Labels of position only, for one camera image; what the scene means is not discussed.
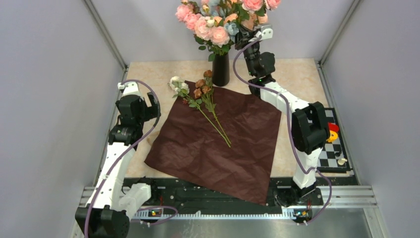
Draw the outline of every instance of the cable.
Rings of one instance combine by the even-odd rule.
[[[325,177],[323,174],[321,174],[321,172],[318,169],[316,169],[315,167],[310,167],[308,170],[305,170],[305,168],[302,165],[302,162],[299,160],[299,156],[298,156],[298,153],[296,152],[296,148],[295,148],[295,142],[293,141],[293,137],[292,137],[292,129],[291,129],[292,126],[290,124],[291,123],[291,120],[290,120],[291,110],[290,110],[289,100],[287,100],[287,98],[283,94],[281,94],[280,92],[277,92],[277,91],[275,91],[275,90],[273,90],[271,88],[266,88],[266,87],[262,87],[262,86],[259,86],[259,85],[256,85],[256,84],[247,82],[245,79],[241,78],[241,76],[239,76],[238,72],[236,71],[236,61],[238,60],[239,56],[247,48],[251,47],[253,44],[256,44],[258,41],[260,41],[261,38],[262,38],[262,36],[259,36],[255,41],[250,42],[249,44],[247,44],[243,49],[241,49],[238,52],[238,54],[236,55],[235,59],[233,60],[233,72],[235,73],[236,77],[238,77],[238,79],[241,80],[242,82],[244,82],[244,83],[246,83],[246,84],[248,84],[248,85],[250,85],[252,87],[256,87],[256,88],[259,88],[259,89],[267,90],[268,92],[271,92],[271,93],[276,94],[277,96],[280,96],[284,100],[284,102],[286,103],[286,112],[287,112],[286,113],[287,114],[287,132],[289,133],[289,140],[290,140],[290,144],[292,145],[292,151],[293,151],[293,154],[295,155],[296,162],[298,163],[299,167],[301,168],[301,170],[303,171],[304,174],[307,175],[307,174],[309,174],[309,172],[311,170],[315,170],[322,178],[324,178],[327,181],[327,183],[329,185],[329,196],[328,196],[327,202],[324,204],[324,206],[321,208],[321,210],[312,218],[312,220],[306,222],[306,224],[309,224],[315,218],[317,218],[318,215],[329,204],[329,202],[331,200],[331,197],[332,197],[332,185],[331,185],[331,181],[327,177]]]
[[[149,86],[149,85],[147,85],[146,83],[144,83],[144,82],[142,82],[142,81],[140,81],[140,80],[136,80],[136,79],[129,79],[129,80],[126,80],[126,81],[124,81],[124,82],[122,82],[121,84],[125,84],[125,83],[128,83],[128,82],[136,82],[136,83],[140,83],[140,84],[142,84],[142,85],[144,85],[146,88],[148,88],[150,91],[151,91],[151,93],[153,94],[153,96],[154,96],[154,98],[155,98],[155,100],[156,100],[156,104],[157,104],[157,117],[156,117],[156,121],[155,121],[155,123],[153,124],[153,126],[152,126],[152,128],[148,131],[148,132],[146,132],[139,140],[137,140],[136,142],[134,142],[132,145],[130,145],[124,152],[122,152],[122,154],[115,160],[115,162],[111,165],[111,167],[109,168],[109,170],[108,170],[108,172],[106,173],[106,175],[107,176],[109,176],[110,174],[111,174],[111,172],[112,172],[112,170],[114,169],[114,167],[118,164],[118,162],[122,159],[122,157],[125,155],[125,154],[127,154],[131,149],[133,149],[136,145],[138,145],[144,138],[146,138],[151,132],[152,132],[152,130],[156,127],[156,125],[157,125],[157,123],[159,122],[159,118],[160,118],[160,103],[159,103],[159,99],[158,99],[158,96],[156,95],[156,93],[153,91],[153,89]],[[94,203],[95,203],[95,201],[96,201],[96,198],[98,197],[98,194],[99,194],[99,192],[100,192],[100,190],[102,189],[102,187],[104,186],[104,184],[105,184],[105,178],[101,181],[101,183],[99,184],[99,186],[98,186],[98,189],[96,189],[96,191],[95,191],[95,193],[94,193],[94,195],[93,195],[93,197],[92,197],[92,201],[91,201],[91,203],[89,204],[89,208],[88,208],[88,213],[86,214],[86,220],[85,220],[85,228],[84,228],[84,235],[85,235],[85,238],[89,238],[89,220],[90,220],[90,216],[91,216],[91,213],[92,213],[92,209],[93,209],[93,205],[94,205]]]
[[[176,208],[174,208],[174,207],[171,207],[171,206],[153,206],[153,207],[141,208],[141,209],[139,209],[137,211],[138,212],[141,212],[141,211],[148,211],[148,210],[151,210],[151,209],[159,209],[159,208],[168,208],[168,209],[171,209],[171,210],[175,211],[175,214],[172,214],[170,217],[165,218],[165,219],[160,220],[160,221],[157,221],[155,223],[147,223],[148,226],[160,225],[160,224],[162,224],[164,222],[167,222],[169,219],[173,218],[174,216],[178,215],[178,210]],[[144,221],[142,221],[140,219],[132,219],[132,221],[138,222],[138,223],[143,223],[144,222]]]

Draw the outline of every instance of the dried rose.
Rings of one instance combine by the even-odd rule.
[[[211,88],[208,87],[207,85],[202,88],[202,91],[203,91],[204,94],[208,93],[210,90],[211,90]]]
[[[204,79],[200,79],[196,82],[196,88],[201,88],[205,84],[206,84],[206,81]]]
[[[213,72],[211,70],[207,70],[206,72],[204,72],[203,76],[205,78],[211,78],[213,76]]]
[[[197,88],[196,90],[194,90],[194,97],[195,98],[199,98],[199,97],[201,97],[201,95],[202,95],[202,92],[201,92],[200,88]]]

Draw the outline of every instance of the white wall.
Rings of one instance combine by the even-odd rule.
[[[206,60],[175,17],[180,0],[94,0],[126,62]],[[276,58],[320,59],[353,0],[283,0],[269,12],[274,38],[262,51]]]
[[[358,175],[392,237],[419,237],[420,1],[363,1],[326,74]]]
[[[81,0],[0,3],[0,237],[68,237],[122,71]]]

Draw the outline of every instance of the checkerboard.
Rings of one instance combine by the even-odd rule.
[[[340,127],[334,108],[325,108],[325,114],[328,122],[334,123]],[[346,149],[344,148],[341,138],[341,131],[338,131],[338,139],[332,143],[326,142],[318,160],[319,171],[328,173],[346,173],[351,170],[349,162],[346,162],[343,165],[339,165],[337,163],[341,158],[346,158],[347,160],[349,159],[347,158]]]

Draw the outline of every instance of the flower stem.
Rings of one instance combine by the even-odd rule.
[[[200,112],[207,118],[207,120],[213,125],[213,127],[217,130],[217,132],[219,132],[219,134],[223,137],[224,141],[226,141],[227,146],[229,146],[230,148],[230,144],[229,142],[226,140],[226,137],[223,136],[223,134],[220,132],[219,129],[217,129],[217,127],[213,124],[213,122],[207,117],[207,115],[203,112],[203,110],[201,110],[200,105],[197,105],[198,110],[200,110]]]
[[[230,142],[229,137],[227,136],[226,132],[224,132],[224,129],[222,127],[222,125],[219,122],[219,119],[217,119],[216,113],[213,111],[213,117],[214,119],[216,119],[217,124],[219,124],[220,129],[222,129],[224,136],[226,137],[227,141],[229,141],[230,144],[232,144],[232,142]]]

